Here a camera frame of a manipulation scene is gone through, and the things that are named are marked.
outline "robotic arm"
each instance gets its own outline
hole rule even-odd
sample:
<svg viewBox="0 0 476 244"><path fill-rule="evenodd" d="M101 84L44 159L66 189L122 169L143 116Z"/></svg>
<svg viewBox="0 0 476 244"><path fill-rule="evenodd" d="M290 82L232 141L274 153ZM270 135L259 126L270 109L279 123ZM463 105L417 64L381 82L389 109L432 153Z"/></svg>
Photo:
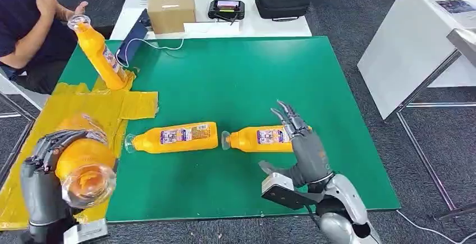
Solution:
<svg viewBox="0 0 476 244"><path fill-rule="evenodd" d="M268 162L259 165L269 176L263 182L262 197L292 209L316 206L319 227L335 244L382 243L368 217L367 209L354 185L344 175L331 170L317 134L291 106L278 101L284 114L271 111L288 133L297 163L289 169L275 168ZM294 191L307 185L308 192Z"/></svg>
<svg viewBox="0 0 476 244"><path fill-rule="evenodd" d="M86 130L62 130L38 140L31 157L20 169L20 181L25 205L30 215L26 243L60 243L63 232L76 224L73 209L63 200L60 180L54 170L65 148L87 135Z"/></svg>

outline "plastic bottle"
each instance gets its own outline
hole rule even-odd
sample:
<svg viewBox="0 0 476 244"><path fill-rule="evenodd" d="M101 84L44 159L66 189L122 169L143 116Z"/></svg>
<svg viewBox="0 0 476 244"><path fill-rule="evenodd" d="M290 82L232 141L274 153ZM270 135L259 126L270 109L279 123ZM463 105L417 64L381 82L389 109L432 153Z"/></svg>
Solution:
<svg viewBox="0 0 476 244"><path fill-rule="evenodd" d="M91 27L91 20L85 15L75 15L68 20L68 26L76 32L79 46L111 90L126 86L127 75L116 57L104 42L104 37Z"/></svg>
<svg viewBox="0 0 476 244"><path fill-rule="evenodd" d="M217 124L214 122L153 128L142 135L129 134L124 141L124 147L129 153L137 150L148 153L173 153L213 149L217 146Z"/></svg>
<svg viewBox="0 0 476 244"><path fill-rule="evenodd" d="M282 125L247 127L238 132L222 132L222 148L240 149L247 153L292 152L292 145Z"/></svg>
<svg viewBox="0 0 476 244"><path fill-rule="evenodd" d="M63 199L75 208L88 208L103 202L116 188L112 170L116 156L107 145L99 123L86 114L64 120L59 130L87 130L86 138L77 139L58 159L56 176L61 182Z"/></svg>

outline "black zipper case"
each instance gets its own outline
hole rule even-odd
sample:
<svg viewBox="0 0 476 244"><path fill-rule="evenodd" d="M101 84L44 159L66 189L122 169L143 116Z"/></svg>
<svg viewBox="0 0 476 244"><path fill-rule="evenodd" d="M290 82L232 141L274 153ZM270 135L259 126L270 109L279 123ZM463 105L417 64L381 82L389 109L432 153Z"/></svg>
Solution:
<svg viewBox="0 0 476 244"><path fill-rule="evenodd" d="M304 16L310 0L255 0L259 15L275 21L294 20Z"/></svg>

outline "bottle label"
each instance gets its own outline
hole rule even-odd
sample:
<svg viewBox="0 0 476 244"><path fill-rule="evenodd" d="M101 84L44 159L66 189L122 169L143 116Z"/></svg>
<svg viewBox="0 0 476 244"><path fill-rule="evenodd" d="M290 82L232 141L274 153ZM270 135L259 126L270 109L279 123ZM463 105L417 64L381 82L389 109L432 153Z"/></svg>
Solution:
<svg viewBox="0 0 476 244"><path fill-rule="evenodd" d="M114 72L117 73L117 71L119 71L119 68L121 67L119 63L117 62L116 57L114 56L114 54L112 54L112 52L109 50L107 46L104 47L103 56L105 57L109 65L111 65Z"/></svg>
<svg viewBox="0 0 476 244"><path fill-rule="evenodd" d="M206 139L210 136L211 132L207 124L197 125L190 128L164 130L161 132L161 144L170 144L174 142L190 141L195 139Z"/></svg>
<svg viewBox="0 0 476 244"><path fill-rule="evenodd" d="M283 129L258 130L258 144L287 143L289 136Z"/></svg>

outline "yellow plastic sheet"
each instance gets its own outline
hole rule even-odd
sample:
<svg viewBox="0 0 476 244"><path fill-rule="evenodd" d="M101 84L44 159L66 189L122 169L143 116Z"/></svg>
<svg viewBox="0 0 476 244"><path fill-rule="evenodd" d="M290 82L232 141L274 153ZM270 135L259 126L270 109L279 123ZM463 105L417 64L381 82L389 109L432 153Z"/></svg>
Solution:
<svg viewBox="0 0 476 244"><path fill-rule="evenodd" d="M121 145L126 132L127 120L151 118L155 116L158 104L157 92L129 92L135 78L127 71L127 87L119 91L106 89L104 81L98 78L93 91L85 84L68 85L59 83L49 97L45 107L20 150L10 174L0 190L0 230L26 228L28 212L25 208L20 187L20 165L31 155L37 140L53 132L63 119L77 113L86 113L98 120L108 137L109 147L116 157L121 154ZM104 218L109 200L76 216L80 223Z"/></svg>

